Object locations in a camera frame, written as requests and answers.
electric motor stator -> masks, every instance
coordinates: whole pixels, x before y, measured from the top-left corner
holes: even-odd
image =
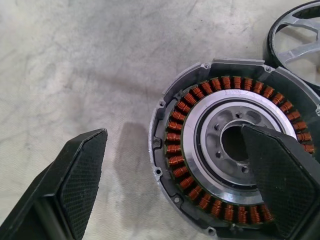
[[[301,79],[262,60],[197,63],[176,78],[153,113],[156,181],[198,230],[222,239],[271,239],[274,217],[256,186],[241,126],[285,133],[316,157],[311,116],[320,115],[319,104]]]

black rubber pad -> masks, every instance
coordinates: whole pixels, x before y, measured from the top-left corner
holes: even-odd
[[[96,200],[106,141],[103,131],[83,144],[60,189],[60,204],[76,240],[83,238]]]

gray concrete surface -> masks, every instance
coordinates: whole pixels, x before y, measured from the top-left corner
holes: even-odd
[[[162,196],[147,134],[161,92],[212,58],[262,58],[305,0],[0,1],[0,223],[65,142],[109,137],[85,240],[207,239]]]

metal hub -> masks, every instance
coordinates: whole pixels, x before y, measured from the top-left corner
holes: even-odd
[[[265,97],[251,91],[230,89],[212,93],[190,111],[182,129],[182,148],[190,171],[213,195],[235,204],[259,204],[240,127],[254,124],[296,133],[286,115]]]

black foam pad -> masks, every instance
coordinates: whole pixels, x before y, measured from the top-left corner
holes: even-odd
[[[280,234],[289,238],[318,200],[315,181],[306,170],[306,164],[318,163],[291,136],[253,125],[241,132],[256,185]]]

